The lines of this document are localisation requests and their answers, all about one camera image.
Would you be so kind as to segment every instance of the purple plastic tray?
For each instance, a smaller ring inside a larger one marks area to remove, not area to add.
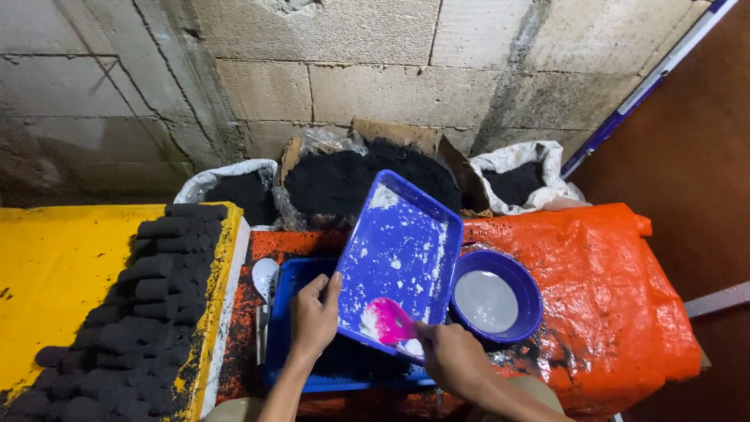
[[[343,275],[338,332],[422,364],[414,344],[384,345],[364,335],[362,312],[387,297],[414,321],[443,323],[463,229],[461,218],[430,195],[390,170],[379,172],[336,266]]]

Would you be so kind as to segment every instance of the water in bowl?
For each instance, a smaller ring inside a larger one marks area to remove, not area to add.
[[[518,300],[499,276],[488,271],[471,271],[456,282],[456,307],[477,330],[502,333],[518,319]]]

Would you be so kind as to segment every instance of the orange tarp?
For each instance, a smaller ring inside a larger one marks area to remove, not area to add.
[[[624,204],[612,204],[464,224],[464,241],[477,243],[463,253],[493,249],[512,255],[531,272],[544,298],[542,323],[531,338],[516,345],[490,345],[498,373],[539,377],[576,419],[617,413],[666,380],[698,374],[701,350],[682,301],[642,239],[651,234],[650,220]],[[269,257],[281,262],[295,256],[338,256],[346,238],[339,232],[253,232],[247,265]],[[243,300],[257,303],[248,296],[252,290],[244,289],[244,297],[238,290],[235,306],[242,309]],[[232,346],[231,339],[235,330],[249,324],[245,319],[232,320],[227,354],[248,350]],[[252,360],[245,365],[254,365]],[[257,369],[233,368],[226,360],[225,366],[221,383],[226,387],[220,387],[219,401],[257,390],[255,385],[243,386],[241,379],[257,379],[248,378]],[[433,392],[365,390],[303,396],[299,410],[346,419],[379,408],[367,419],[388,420],[395,415],[455,416],[460,405]]]

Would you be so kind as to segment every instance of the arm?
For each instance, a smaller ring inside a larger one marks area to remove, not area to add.
[[[482,345],[462,326],[415,326],[424,367],[444,390],[513,422],[571,422],[497,375]]]
[[[292,347],[257,422],[290,422],[315,361],[336,335],[341,274],[323,274],[292,299]]]

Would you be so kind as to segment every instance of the yellow board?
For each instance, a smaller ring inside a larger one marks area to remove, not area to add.
[[[182,414],[188,420],[200,413],[242,217],[239,208],[225,205],[229,215],[208,281],[212,299],[199,321],[201,341],[191,351],[200,356],[198,376],[190,391],[182,392],[192,397]],[[34,364],[40,348],[73,342],[86,315],[125,268],[138,225],[163,214],[164,205],[0,208],[0,390],[10,390],[8,399],[34,383],[41,371]],[[178,391],[184,385],[185,380],[175,383]]]

